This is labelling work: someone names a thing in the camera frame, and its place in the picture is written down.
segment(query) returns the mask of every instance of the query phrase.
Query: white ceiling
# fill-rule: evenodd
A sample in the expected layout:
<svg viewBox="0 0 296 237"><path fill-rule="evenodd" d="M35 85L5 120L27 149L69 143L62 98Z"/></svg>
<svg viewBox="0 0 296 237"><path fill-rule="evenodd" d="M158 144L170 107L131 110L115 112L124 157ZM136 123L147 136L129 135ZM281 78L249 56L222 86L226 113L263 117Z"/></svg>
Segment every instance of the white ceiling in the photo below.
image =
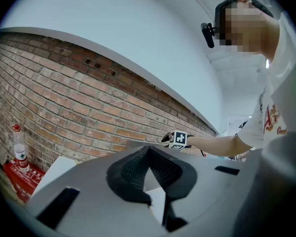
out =
<svg viewBox="0 0 296 237"><path fill-rule="evenodd" d="M224 0L198 1L207 14L209 14L210 22L213 22L215 8L217 4ZM277 8L275 9L273 6L273 0L259 1L267 4L273 14L279 14ZM262 91L267 72L265 58L262 55L238 53L234 48L231 50L225 46L219 46L217 40L213 49L206 47L204 51L217 72L224 94L233 91L241 91L244 94L258 94Z"/></svg>
<svg viewBox="0 0 296 237"><path fill-rule="evenodd" d="M199 39L199 44L217 72L223 94L233 91L258 94L262 91L267 72L263 56L227 50L225 46L219 46L217 40L215 40L215 47L210 49L205 42L200 24L213 23L215 8L224 0L158 1L177 14L182 19L182 23L186 24ZM274 0L259 1L268 5L274 15L279 15Z"/></svg>

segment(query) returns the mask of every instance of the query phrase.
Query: bottle label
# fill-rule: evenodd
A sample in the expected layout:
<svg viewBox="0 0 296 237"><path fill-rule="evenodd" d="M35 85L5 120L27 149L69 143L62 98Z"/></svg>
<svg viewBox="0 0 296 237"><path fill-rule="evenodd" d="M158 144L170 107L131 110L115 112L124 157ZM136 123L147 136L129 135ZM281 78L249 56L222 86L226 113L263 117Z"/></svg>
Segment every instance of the bottle label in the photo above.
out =
<svg viewBox="0 0 296 237"><path fill-rule="evenodd" d="M17 158L21 168L25 168L29 165L25 150L20 153L15 152L15 157Z"/></svg>

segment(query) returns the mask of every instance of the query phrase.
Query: plastic bottle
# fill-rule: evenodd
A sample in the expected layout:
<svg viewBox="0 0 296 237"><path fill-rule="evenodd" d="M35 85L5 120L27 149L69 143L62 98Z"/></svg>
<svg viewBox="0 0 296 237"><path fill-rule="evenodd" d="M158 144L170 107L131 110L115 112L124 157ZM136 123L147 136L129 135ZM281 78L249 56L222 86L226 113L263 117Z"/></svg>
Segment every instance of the plastic bottle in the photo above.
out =
<svg viewBox="0 0 296 237"><path fill-rule="evenodd" d="M22 172L27 172L30 170L30 165L25 153L24 134L21 131L20 125L15 124L12 128L15 158L19 163L19 169Z"/></svg>

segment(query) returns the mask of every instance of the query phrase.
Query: person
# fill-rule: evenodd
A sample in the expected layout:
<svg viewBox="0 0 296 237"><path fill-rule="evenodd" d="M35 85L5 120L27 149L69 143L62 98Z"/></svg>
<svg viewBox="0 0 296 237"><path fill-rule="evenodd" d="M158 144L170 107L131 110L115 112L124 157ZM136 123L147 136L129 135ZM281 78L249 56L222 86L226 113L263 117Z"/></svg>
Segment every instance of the person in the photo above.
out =
<svg viewBox="0 0 296 237"><path fill-rule="evenodd" d="M269 60L265 89L258 97L252 118L235 136L190 136L187 144L207 153L228 157L262 148L283 136L286 126L271 98L296 63L296 31L288 14L276 20L257 0L226 0L216 7L215 37L238 51L262 54Z"/></svg>

